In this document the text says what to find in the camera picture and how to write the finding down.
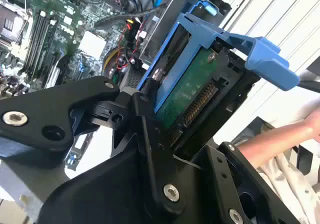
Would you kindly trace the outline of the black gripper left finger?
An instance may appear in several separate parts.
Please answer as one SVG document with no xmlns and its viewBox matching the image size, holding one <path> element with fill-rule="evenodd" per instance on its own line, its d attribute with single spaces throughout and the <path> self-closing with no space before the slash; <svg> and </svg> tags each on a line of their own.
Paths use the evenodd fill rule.
<svg viewBox="0 0 320 224">
<path fill-rule="evenodd" d="M 60 186 L 49 209 L 82 208 L 107 194 L 112 205 L 137 199 L 149 211 L 183 211 L 170 147 L 146 96 L 128 94 L 103 76 L 27 93 L 0 102 L 0 155 L 40 168 L 54 168 L 70 152 L 75 137 L 99 126 L 115 131 L 115 156 Z"/>
</svg>

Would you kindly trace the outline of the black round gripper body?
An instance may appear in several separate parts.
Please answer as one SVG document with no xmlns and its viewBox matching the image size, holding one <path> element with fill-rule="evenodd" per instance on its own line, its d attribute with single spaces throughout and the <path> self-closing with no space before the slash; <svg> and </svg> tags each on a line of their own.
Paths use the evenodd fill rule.
<svg viewBox="0 0 320 224">
<path fill-rule="evenodd" d="M 211 224 L 220 219 L 213 165 L 204 147 L 194 162 L 162 145 L 129 148 L 59 186 L 42 206 L 40 224 Z"/>
</svg>

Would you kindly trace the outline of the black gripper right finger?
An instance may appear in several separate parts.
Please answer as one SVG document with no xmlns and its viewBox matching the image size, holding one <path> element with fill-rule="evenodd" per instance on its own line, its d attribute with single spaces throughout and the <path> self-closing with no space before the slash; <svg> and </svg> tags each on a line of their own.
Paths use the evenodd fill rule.
<svg viewBox="0 0 320 224">
<path fill-rule="evenodd" d="M 297 224 L 258 172 L 234 146 L 203 148 L 206 184 L 217 224 Z"/>
</svg>

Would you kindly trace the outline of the person bare hand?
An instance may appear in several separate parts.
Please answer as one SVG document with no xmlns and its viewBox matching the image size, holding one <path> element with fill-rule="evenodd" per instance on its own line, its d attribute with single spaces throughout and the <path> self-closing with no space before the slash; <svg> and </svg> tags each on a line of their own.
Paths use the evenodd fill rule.
<svg viewBox="0 0 320 224">
<path fill-rule="evenodd" d="M 305 119 L 304 123 L 312 131 L 312 138 L 320 142 L 320 108 L 313 110 Z"/>
</svg>

